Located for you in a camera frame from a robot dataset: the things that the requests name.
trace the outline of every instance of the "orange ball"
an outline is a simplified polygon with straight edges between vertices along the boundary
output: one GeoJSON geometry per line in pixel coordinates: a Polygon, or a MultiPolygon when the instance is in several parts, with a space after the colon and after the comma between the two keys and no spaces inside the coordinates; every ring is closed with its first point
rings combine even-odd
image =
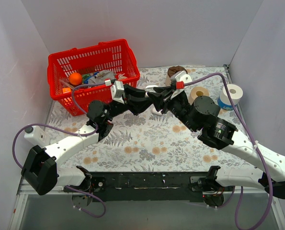
{"type": "Polygon", "coordinates": [[[69,81],[72,85],[80,85],[81,82],[83,81],[83,77],[81,76],[80,73],[72,73],[69,76],[69,81]]]}

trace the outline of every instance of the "floral tablecloth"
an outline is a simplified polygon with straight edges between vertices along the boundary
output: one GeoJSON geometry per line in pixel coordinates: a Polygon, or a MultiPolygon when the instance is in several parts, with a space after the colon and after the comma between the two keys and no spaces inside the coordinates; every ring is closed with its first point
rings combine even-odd
{"type": "MultiPolygon", "coordinates": [[[[169,67],[141,68],[137,87],[147,85],[165,86],[169,67]]],[[[220,72],[224,68],[186,66],[188,74],[194,79],[209,73],[220,72]]],[[[208,89],[210,97],[217,102],[223,83],[220,77],[212,77],[197,86],[208,89]]],[[[186,88],[189,95],[194,86],[186,88]]],[[[97,144],[80,151],[62,167],[81,165],[89,171],[128,172],[128,171],[208,171],[212,165],[227,168],[252,168],[252,165],[229,153],[212,149],[197,139],[197,133],[188,130],[170,112],[163,116],[154,115],[150,107],[139,116],[125,112],[114,118],[110,134],[97,144]]],[[[243,128],[234,111],[221,110],[219,116],[240,130],[243,128]]],[[[88,121],[87,117],[72,117],[59,103],[55,102],[49,121],[67,131],[76,132],[88,121]]],[[[67,135],[47,129],[55,143],[67,135]]]]}

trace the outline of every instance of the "blue tape roll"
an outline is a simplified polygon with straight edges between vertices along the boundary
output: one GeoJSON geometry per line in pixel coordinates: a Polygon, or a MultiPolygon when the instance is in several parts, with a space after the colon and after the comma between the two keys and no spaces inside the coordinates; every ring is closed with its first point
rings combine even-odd
{"type": "Polygon", "coordinates": [[[220,97],[218,98],[217,102],[218,102],[218,105],[220,106],[221,109],[233,110],[233,107],[232,107],[231,105],[224,104],[224,103],[221,101],[220,97]]]}

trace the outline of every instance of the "white wall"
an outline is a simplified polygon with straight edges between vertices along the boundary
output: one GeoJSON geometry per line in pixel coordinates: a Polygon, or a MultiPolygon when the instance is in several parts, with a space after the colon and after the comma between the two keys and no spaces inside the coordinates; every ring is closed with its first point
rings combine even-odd
{"type": "MultiPolygon", "coordinates": [[[[20,0],[0,0],[0,230],[9,225],[21,176],[11,155],[13,137],[22,126],[43,122],[47,113],[48,54],[20,0]]],[[[21,136],[21,163],[29,148],[21,136]]]]}
{"type": "Polygon", "coordinates": [[[119,38],[140,67],[229,64],[262,0],[22,0],[50,53],[119,38]]]}
{"type": "Polygon", "coordinates": [[[263,1],[230,72],[244,89],[241,107],[255,138],[285,155],[285,0],[263,1]]]}

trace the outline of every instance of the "white tape roll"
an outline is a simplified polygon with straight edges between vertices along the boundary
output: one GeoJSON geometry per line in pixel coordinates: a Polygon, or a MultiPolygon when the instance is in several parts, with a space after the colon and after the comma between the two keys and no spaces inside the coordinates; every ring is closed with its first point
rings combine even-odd
{"type": "MultiPolygon", "coordinates": [[[[240,88],[238,85],[235,85],[235,84],[228,84],[228,91],[232,98],[233,103],[237,105],[243,96],[242,88],[240,88]]],[[[218,105],[222,109],[226,109],[226,110],[233,109],[231,106],[231,103],[229,102],[227,91],[225,90],[224,87],[222,89],[220,97],[218,98],[218,105]]]]}

